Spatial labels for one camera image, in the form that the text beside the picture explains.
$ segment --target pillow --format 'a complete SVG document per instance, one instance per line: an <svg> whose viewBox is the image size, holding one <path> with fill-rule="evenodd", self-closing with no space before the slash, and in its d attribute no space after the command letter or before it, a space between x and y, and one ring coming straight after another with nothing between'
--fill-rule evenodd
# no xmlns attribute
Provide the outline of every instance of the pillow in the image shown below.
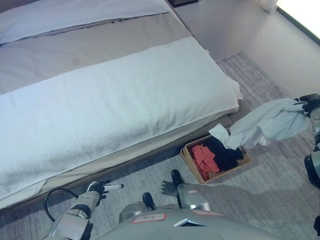
<svg viewBox="0 0 320 240"><path fill-rule="evenodd" d="M0 14L0 44L78 25L166 12L155 0L40 0Z"/></svg>

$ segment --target wicker basket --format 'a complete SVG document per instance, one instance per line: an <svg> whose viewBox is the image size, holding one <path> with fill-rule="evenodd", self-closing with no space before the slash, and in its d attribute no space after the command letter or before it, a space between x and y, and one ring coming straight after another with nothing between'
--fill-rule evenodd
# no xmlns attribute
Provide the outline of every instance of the wicker basket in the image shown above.
<svg viewBox="0 0 320 240"><path fill-rule="evenodd" d="M239 165L236 166L235 168L232 168L228 171L221 171L221 172L218 172L218 173L214 173L214 172L210 172L209 173L209 180L205 181L203 180L201 174L199 173L198 169L197 169L197 166L194 162L194 159L192 158L191 154L190 154L190 150L192 149L193 146L195 145L198 145L198 144L201 144L201 142L209 139L209 138L212 138L211 135L209 136L205 136L203 138L200 138L198 140L195 140L195 141L192 141L188 144L186 144L184 146L184 148L181 149L180 151L180 156L184 159L186 165L189 167L189 169L191 170L191 172L194 174L194 176L196 177L197 181L200 183L200 184L205 184L205 183L209 183L211 181L213 181L214 179L217 179L223 175L226 175L236 169L239 169L249 163L252 162L252 158L249 156L249 154L247 153L247 151L242 148L242 153L243 153L243 159L242 160L238 160L238 163Z"/></svg>

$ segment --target gray carpet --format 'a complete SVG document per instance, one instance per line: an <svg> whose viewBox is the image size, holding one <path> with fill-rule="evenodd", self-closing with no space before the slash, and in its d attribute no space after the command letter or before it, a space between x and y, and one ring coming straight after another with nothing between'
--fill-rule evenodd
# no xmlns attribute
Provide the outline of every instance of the gray carpet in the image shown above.
<svg viewBox="0 0 320 240"><path fill-rule="evenodd" d="M240 84L251 109L287 95L243 52L218 61L218 65ZM313 224L319 212L319 192L309 183L304 166L304 156L312 149L310 130L267 147L256 146L248 151L254 159L252 164L198 187L215 212L258 226L283 239L313 240L316 239ZM187 182L197 184L178 153L179 149L175 148L105 176L114 183L124 184L125 188L111 192L101 202L92 217L91 239L116 226L120 211L127 204L140 201L144 192L150 192L157 205L176 208L171 170L178 169ZM86 185L74 191L81 193L85 189ZM58 216L72 201L66 194L57 194L49 209ZM41 239L50 225L42 202L32 203L15 212L2 212L0 239Z"/></svg>

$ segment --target bed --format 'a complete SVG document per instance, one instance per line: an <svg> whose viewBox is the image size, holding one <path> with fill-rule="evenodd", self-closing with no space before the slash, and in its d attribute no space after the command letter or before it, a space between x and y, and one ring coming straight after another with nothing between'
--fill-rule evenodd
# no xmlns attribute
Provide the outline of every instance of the bed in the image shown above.
<svg viewBox="0 0 320 240"><path fill-rule="evenodd" d="M40 0L0 22L0 209L246 112L165 0Z"/></svg>

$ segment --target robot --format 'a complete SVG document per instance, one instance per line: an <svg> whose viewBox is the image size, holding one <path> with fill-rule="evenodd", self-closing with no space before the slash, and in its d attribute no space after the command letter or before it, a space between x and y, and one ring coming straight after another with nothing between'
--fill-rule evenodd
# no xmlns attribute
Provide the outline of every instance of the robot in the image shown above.
<svg viewBox="0 0 320 240"><path fill-rule="evenodd" d="M309 181L320 189L320 96L311 94L297 98L296 101L296 104L303 104L306 116L311 119L315 148L305 157L304 164ZM122 210L119 214L119 225L99 240L280 240L279 237L257 227L236 222L211 211L203 194L194 185L185 183L178 170L173 170L171 177L176 188L179 209L157 209L151 194L146 192L142 201L129 204ZM109 183L110 181L92 182L87 192L77 196L75 203L58 220L54 220L45 208L54 223L47 237L43 239L89 240L93 228L90 217L96 207L106 198L106 193L123 188L121 184ZM45 206L53 191L48 194ZM320 216L314 223L318 236L319 218Z"/></svg>

